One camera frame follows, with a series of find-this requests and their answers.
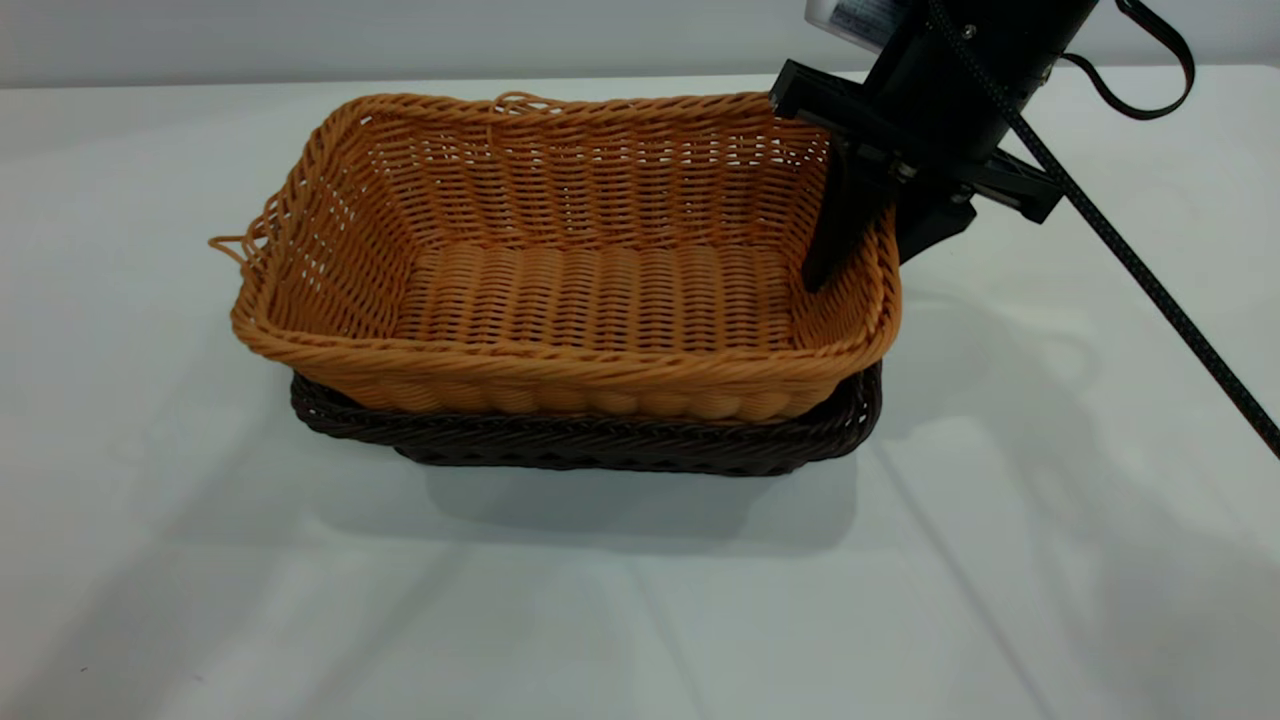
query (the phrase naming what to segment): basket bottom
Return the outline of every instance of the basket bottom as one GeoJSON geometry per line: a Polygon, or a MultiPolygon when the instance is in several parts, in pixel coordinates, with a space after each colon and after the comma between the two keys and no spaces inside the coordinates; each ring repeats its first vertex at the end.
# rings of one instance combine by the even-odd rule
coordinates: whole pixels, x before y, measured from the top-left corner
{"type": "Polygon", "coordinates": [[[667,456],[637,452],[593,452],[567,448],[520,452],[509,448],[396,447],[404,457],[422,465],[445,468],[532,468],[538,470],[631,470],[640,473],[700,473],[731,478],[786,475],[808,464],[810,457],[730,460],[714,456],[667,456]]]}
{"type": "Polygon", "coordinates": [[[765,477],[840,457],[870,436],[881,365],[844,380],[809,413],[769,425],[545,415],[413,415],[369,410],[294,375],[293,409],[312,430],[394,447],[426,465],[609,469],[765,477]]]}
{"type": "Polygon", "coordinates": [[[433,242],[394,337],[598,352],[795,350],[792,274],[777,237],[722,231],[663,243],[433,242]]]}

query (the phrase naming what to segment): brown wicker basket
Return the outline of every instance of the brown wicker basket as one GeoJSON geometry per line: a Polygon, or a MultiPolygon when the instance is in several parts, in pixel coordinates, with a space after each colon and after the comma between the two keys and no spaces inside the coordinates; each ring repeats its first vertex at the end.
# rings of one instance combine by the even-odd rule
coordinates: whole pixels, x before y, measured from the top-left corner
{"type": "Polygon", "coordinates": [[[769,421],[901,315],[891,217],[801,286],[826,163],[763,94],[372,96],[211,242],[242,263],[237,336],[367,407],[769,421]]]}
{"type": "Polygon", "coordinates": [[[800,418],[772,425],[701,425],[622,418],[411,415],[366,410],[293,377],[293,409],[312,430],[396,447],[428,465],[604,468],[719,475],[778,475],[863,443],[881,411],[881,366],[840,383],[800,418]]]}

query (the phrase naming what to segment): white table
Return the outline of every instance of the white table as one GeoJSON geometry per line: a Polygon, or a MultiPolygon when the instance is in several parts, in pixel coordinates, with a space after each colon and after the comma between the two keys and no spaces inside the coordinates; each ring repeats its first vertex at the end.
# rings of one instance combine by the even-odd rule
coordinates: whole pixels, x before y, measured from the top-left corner
{"type": "MultiPolygon", "coordinates": [[[[873,439],[778,480],[425,469],[230,333],[204,241],[352,96],[771,81],[0,92],[0,717],[1275,716],[1280,464],[1065,202],[911,261],[873,439]]],[[[1280,72],[1029,115],[1280,411],[1280,72]]]]}

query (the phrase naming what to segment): stacked baskets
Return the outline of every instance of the stacked baskets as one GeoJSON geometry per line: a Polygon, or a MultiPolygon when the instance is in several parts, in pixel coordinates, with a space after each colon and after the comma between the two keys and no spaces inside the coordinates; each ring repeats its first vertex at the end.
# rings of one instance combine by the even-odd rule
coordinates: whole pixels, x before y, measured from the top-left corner
{"type": "Polygon", "coordinates": [[[891,217],[804,291],[826,163],[763,94],[371,96],[211,243],[241,263],[236,334],[296,370],[317,432],[433,464],[777,474],[870,432],[901,315],[891,217]]]}

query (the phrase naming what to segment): label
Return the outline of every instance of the label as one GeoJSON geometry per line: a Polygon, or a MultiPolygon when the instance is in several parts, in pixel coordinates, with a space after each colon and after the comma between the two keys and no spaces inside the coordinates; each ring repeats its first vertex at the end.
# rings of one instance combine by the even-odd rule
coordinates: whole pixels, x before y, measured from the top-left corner
{"type": "Polygon", "coordinates": [[[838,0],[828,23],[837,35],[882,50],[910,8],[911,0],[838,0]]]}

